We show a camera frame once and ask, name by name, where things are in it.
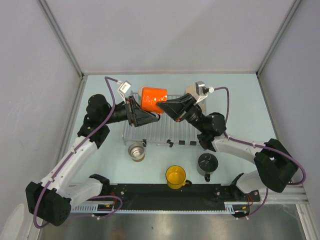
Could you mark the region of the beige mug blue print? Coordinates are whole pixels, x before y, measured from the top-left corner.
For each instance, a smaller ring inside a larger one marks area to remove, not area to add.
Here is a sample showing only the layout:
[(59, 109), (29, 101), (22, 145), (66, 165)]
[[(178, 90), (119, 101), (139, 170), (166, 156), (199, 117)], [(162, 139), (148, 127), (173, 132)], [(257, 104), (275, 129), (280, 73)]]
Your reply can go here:
[(195, 100), (196, 100), (196, 103), (199, 105), (199, 107), (201, 108), (201, 111), (202, 113), (204, 113), (206, 111), (206, 105), (205, 105), (205, 99), (208, 97), (208, 95), (206, 96), (199, 96), (197, 94), (197, 91), (196, 91), (196, 87), (195, 85), (189, 85), (186, 87), (185, 91), (184, 91), (185, 94), (191, 94)]

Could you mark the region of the orange mug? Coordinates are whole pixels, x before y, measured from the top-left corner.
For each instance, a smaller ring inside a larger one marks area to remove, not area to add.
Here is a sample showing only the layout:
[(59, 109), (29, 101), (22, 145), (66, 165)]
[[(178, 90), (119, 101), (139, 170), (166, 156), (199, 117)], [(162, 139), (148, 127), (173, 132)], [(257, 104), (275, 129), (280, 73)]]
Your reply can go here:
[(157, 106), (158, 102), (166, 102), (168, 100), (168, 91), (165, 88), (156, 88), (143, 86), (142, 96), (139, 97), (140, 107), (153, 114), (161, 114), (164, 111)]

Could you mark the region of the beige mug coral print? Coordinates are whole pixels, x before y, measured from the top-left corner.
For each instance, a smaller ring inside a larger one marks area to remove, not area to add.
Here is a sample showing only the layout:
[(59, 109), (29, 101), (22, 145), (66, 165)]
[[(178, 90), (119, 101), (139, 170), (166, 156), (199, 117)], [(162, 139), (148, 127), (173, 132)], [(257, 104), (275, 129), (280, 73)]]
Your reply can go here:
[(142, 94), (143, 94), (143, 89), (144, 89), (144, 87), (140, 87), (140, 88), (138, 89), (138, 96), (139, 96), (139, 97), (142, 96)]

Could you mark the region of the metal wire dish rack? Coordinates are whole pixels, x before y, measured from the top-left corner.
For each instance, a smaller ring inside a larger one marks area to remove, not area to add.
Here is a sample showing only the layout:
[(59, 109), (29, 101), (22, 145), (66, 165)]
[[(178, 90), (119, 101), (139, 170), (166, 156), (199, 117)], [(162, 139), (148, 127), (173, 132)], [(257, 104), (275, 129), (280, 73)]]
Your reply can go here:
[(122, 140), (124, 144), (129, 142), (141, 142), (144, 146), (147, 144), (156, 144), (158, 146), (173, 147), (198, 146), (197, 135), (200, 131), (187, 121), (175, 122), (167, 114), (161, 114), (158, 122), (149, 123), (140, 127), (130, 126), (125, 122), (122, 131)]

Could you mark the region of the small steel cup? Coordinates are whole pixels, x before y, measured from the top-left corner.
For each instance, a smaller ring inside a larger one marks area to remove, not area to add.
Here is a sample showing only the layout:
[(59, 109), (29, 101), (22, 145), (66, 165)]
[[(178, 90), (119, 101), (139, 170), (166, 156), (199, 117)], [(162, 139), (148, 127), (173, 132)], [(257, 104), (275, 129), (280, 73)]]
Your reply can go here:
[(128, 154), (135, 162), (141, 162), (145, 158), (145, 153), (142, 142), (134, 142), (128, 147)]

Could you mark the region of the dark green mug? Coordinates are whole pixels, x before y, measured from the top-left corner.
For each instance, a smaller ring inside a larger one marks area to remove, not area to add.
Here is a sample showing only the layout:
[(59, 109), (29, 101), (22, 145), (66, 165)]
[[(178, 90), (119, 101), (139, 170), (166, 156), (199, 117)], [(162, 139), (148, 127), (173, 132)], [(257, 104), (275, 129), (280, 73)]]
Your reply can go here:
[(206, 182), (211, 181), (211, 175), (219, 166), (218, 159), (211, 153), (203, 153), (197, 160), (197, 172), (204, 177)]

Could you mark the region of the yellow mug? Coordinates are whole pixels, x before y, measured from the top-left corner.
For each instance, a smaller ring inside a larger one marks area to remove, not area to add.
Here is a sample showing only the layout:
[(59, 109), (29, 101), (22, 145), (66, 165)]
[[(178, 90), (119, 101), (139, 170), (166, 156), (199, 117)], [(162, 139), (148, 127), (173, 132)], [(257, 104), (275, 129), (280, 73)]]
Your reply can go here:
[(186, 177), (185, 170), (179, 165), (170, 166), (165, 172), (165, 178), (168, 187), (173, 190), (192, 185), (192, 182)]

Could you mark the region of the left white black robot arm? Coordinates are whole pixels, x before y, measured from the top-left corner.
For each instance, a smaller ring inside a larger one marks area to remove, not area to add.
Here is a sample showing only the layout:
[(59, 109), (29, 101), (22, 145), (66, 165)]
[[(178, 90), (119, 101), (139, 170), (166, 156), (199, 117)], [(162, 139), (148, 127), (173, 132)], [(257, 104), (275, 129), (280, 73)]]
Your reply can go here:
[(65, 222), (72, 208), (90, 199), (107, 199), (111, 193), (108, 178), (95, 173), (84, 183), (71, 181), (106, 140), (109, 124), (127, 121), (130, 126), (140, 127), (159, 120), (159, 114), (143, 110), (132, 95), (119, 104), (109, 104), (102, 94), (91, 96), (71, 148), (47, 176), (39, 183), (30, 182), (25, 189), (33, 218), (57, 227)]

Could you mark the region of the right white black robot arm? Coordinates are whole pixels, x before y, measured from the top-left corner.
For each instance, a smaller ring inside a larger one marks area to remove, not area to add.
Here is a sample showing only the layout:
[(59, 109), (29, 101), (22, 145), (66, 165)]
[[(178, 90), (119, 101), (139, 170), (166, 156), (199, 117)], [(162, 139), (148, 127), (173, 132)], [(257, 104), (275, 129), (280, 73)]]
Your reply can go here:
[(230, 154), (255, 165), (254, 171), (241, 173), (233, 180), (230, 194), (237, 201), (242, 201), (253, 190), (267, 188), (281, 193), (301, 169), (277, 139), (254, 142), (228, 135), (224, 115), (218, 112), (204, 115), (189, 93), (156, 105), (175, 122), (187, 121), (195, 127), (200, 132), (197, 139), (203, 149)]

